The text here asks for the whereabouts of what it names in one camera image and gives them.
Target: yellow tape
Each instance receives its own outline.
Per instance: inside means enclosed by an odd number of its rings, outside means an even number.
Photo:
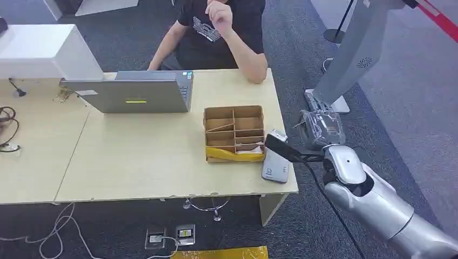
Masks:
[[[146,100],[135,100],[135,101],[130,101],[126,100],[127,104],[146,104]]]
[[[268,259],[267,247],[244,247],[210,251],[178,251],[172,259]]]
[[[257,162],[264,160],[264,154],[234,154],[224,149],[207,147],[205,149],[207,156],[211,158],[220,158],[232,161],[249,161]]]

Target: black t-shirt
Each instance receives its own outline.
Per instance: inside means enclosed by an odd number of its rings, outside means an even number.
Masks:
[[[262,46],[262,13],[265,0],[229,0],[232,29],[257,54]],[[185,70],[236,69],[237,64],[227,43],[215,30],[205,9],[207,0],[185,0],[178,22],[188,26],[176,49],[177,60]]]

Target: desk leg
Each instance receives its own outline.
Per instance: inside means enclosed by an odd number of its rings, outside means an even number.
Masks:
[[[259,198],[259,208],[261,210],[261,222],[262,226],[265,227],[273,214],[277,212],[278,208],[283,204],[288,194],[267,194],[264,197]]]

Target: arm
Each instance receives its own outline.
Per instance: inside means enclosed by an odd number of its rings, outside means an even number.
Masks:
[[[237,62],[248,81],[255,84],[262,83],[267,76],[266,56],[263,53],[256,54],[232,29],[222,37],[229,49],[231,49],[235,62]]]
[[[178,43],[183,38],[186,29],[187,26],[181,25],[178,21],[172,25],[160,43],[159,48],[153,57],[153,60],[150,62],[150,67],[148,67],[148,70],[159,69],[160,63],[162,63],[162,61],[168,57],[173,50],[175,50]]]
[[[262,83],[267,75],[266,56],[255,53],[232,29],[231,7],[219,1],[208,0],[205,13],[226,41],[243,75],[252,83]]]

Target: graphic print on t-shirt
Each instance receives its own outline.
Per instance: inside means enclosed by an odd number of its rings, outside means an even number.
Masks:
[[[208,24],[202,23],[202,21],[196,16],[194,16],[192,20],[194,21],[194,25],[192,27],[196,30],[196,32],[207,38],[209,41],[215,42],[221,38],[221,34],[219,34],[216,29],[212,28]]]

